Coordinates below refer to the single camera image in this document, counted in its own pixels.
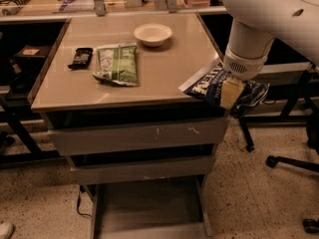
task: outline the tiled floor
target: tiled floor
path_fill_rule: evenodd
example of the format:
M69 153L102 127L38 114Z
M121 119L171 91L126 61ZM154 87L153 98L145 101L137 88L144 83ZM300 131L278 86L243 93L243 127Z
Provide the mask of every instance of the tiled floor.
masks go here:
M218 148L204 190L212 238L319 238L306 234L301 223L304 217L319 219L319 174L284 164L273 169L265 165L269 154L319 163L315 150L306 145L305 128L276 124L251 126L250 131L253 152L246 151L234 119ZM42 148L52 147L44 134L35 135ZM17 149L19 140L14 145ZM13 146L6 151L14 151ZM15 224L12 238L90 238L91 220L76 211L79 186L64 159L0 167L0 176L0 219ZM81 196L81 211L91 213L91 200Z

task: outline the cable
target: cable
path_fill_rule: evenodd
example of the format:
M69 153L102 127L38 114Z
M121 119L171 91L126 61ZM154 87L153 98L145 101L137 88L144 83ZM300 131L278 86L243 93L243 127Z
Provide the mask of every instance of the cable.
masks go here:
M83 186L80 186L79 188L79 194L78 194L78 200L77 200L77 212L79 215L86 217L86 218L92 218L92 215L88 213L82 213L80 212L80 205L81 205L81 193L84 192Z

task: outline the table top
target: table top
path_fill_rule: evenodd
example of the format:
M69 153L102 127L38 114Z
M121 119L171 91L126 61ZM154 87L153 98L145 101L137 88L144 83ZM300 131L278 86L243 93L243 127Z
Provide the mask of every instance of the table top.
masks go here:
M134 37L141 24L160 23L172 36L158 48ZM88 70L72 71L75 51L123 42L137 42L138 87L112 87L96 81L96 51ZM32 104L34 112L71 111L194 101L178 87L218 58L194 13L107 14L74 17Z
M107 12L132 12L132 11L154 11L156 9L155 1L148 0L142 6L126 7L124 0L112 0L113 3L108 3L109 0L104 0ZM17 13L17 16L34 16L34 15L52 15L59 12L60 7L64 3L63 0L30 0L25 4L22 9ZM176 0L176 5L179 9L185 8L183 0ZM5 4L0 4L0 10L5 7ZM93 7L77 9L78 12L93 11Z

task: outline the small bowl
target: small bowl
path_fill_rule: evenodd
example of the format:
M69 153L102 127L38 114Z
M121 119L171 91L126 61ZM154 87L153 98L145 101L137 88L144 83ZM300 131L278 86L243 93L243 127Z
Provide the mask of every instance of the small bowl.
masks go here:
M140 25L134 35L141 40L144 45L149 47L158 47L163 44L172 34L171 28L161 24Z

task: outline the gray drawer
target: gray drawer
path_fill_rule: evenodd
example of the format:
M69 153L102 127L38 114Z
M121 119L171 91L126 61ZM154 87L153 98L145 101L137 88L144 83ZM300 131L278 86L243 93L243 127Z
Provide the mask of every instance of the gray drawer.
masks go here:
M49 130L61 155L220 143L226 117Z
M94 239L211 238L197 177L97 186Z
M153 152L148 150L149 160L76 166L71 168L71 172L82 185L209 174L213 168L215 150L216 145L211 148L210 154L197 151L193 156L177 157L171 153L160 159L153 158Z

